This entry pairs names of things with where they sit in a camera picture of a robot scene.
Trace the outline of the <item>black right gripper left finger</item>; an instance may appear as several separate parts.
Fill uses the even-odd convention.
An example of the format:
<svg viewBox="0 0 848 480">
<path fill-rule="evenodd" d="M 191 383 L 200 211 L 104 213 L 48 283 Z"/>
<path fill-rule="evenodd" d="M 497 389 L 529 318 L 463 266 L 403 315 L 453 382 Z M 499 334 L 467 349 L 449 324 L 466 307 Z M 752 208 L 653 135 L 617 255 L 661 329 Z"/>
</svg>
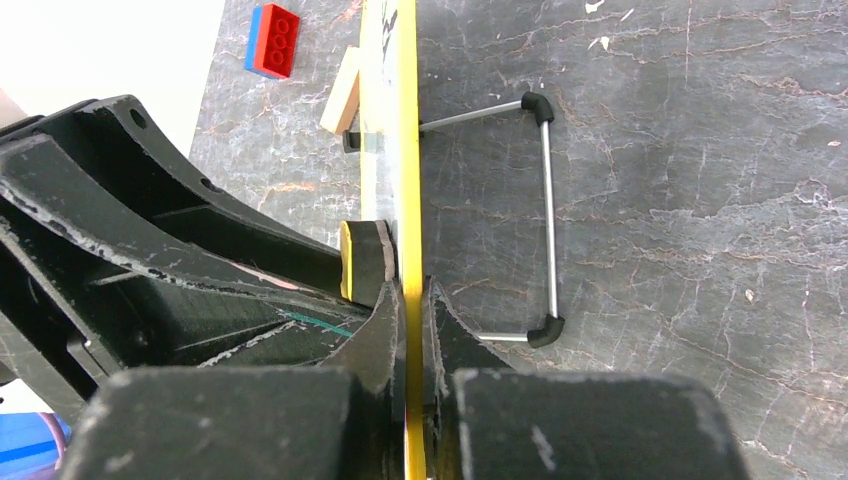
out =
<svg viewBox="0 0 848 480">
<path fill-rule="evenodd" d="M 400 479 L 405 305 L 381 287 L 317 366 L 118 373 L 77 423 L 63 479 Z"/>
</svg>

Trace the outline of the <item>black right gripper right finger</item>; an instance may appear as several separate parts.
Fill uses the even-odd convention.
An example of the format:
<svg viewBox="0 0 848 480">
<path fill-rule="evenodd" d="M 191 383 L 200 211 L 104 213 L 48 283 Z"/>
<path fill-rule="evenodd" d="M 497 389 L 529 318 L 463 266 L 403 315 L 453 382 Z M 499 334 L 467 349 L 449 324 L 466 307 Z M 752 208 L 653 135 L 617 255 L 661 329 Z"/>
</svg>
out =
<svg viewBox="0 0 848 480">
<path fill-rule="evenodd" d="M 669 374 L 521 372 L 422 297 L 429 467 L 437 479 L 745 479 L 731 425 L 699 382 Z"/>
</svg>

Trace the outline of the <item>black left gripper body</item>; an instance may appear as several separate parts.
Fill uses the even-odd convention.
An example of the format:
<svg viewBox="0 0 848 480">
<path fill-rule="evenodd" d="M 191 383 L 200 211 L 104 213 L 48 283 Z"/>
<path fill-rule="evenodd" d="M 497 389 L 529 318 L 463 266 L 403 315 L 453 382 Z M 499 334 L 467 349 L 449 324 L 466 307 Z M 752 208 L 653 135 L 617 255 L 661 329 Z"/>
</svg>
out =
<svg viewBox="0 0 848 480">
<path fill-rule="evenodd" d="M 133 364 L 133 316 L 105 261 L 1 203 L 1 360 L 68 424 Z"/>
</svg>

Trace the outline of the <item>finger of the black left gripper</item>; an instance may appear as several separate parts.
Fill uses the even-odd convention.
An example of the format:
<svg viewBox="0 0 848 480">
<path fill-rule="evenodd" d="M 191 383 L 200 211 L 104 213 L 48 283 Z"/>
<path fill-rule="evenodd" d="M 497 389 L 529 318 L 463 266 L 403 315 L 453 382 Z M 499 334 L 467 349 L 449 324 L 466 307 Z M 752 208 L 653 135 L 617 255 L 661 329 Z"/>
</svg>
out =
<svg viewBox="0 0 848 480">
<path fill-rule="evenodd" d="M 309 364 L 369 314 L 340 295 L 264 283 L 168 235 L 113 197 L 49 134 L 2 146 L 1 195 L 105 261 L 92 282 L 119 294 L 132 313 L 132 366 Z"/>
<path fill-rule="evenodd" d="M 218 187 L 162 132 L 140 100 L 121 95 L 39 120 L 113 197 L 168 235 L 264 283 L 337 298 L 339 253 Z"/>
</svg>

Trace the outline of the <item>yellow whiteboard eraser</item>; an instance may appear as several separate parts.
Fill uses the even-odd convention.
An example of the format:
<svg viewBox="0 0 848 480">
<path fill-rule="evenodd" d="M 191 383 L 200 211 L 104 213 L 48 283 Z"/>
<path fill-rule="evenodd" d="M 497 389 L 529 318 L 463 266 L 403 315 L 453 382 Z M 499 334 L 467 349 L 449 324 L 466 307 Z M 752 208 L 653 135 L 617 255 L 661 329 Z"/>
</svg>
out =
<svg viewBox="0 0 848 480">
<path fill-rule="evenodd" d="M 385 220 L 343 221 L 340 228 L 341 295 L 374 307 L 382 285 L 397 275 L 395 245 Z"/>
</svg>

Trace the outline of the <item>yellow framed whiteboard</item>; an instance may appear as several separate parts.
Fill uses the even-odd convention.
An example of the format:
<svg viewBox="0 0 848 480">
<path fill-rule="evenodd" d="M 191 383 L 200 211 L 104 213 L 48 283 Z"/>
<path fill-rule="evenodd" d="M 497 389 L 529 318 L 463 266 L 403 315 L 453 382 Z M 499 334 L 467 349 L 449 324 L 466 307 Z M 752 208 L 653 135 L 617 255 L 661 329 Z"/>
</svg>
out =
<svg viewBox="0 0 848 480">
<path fill-rule="evenodd" d="M 405 476 L 427 478 L 418 51 L 413 1 L 366 1 L 360 47 L 361 214 L 390 225 L 405 302 Z"/>
</svg>

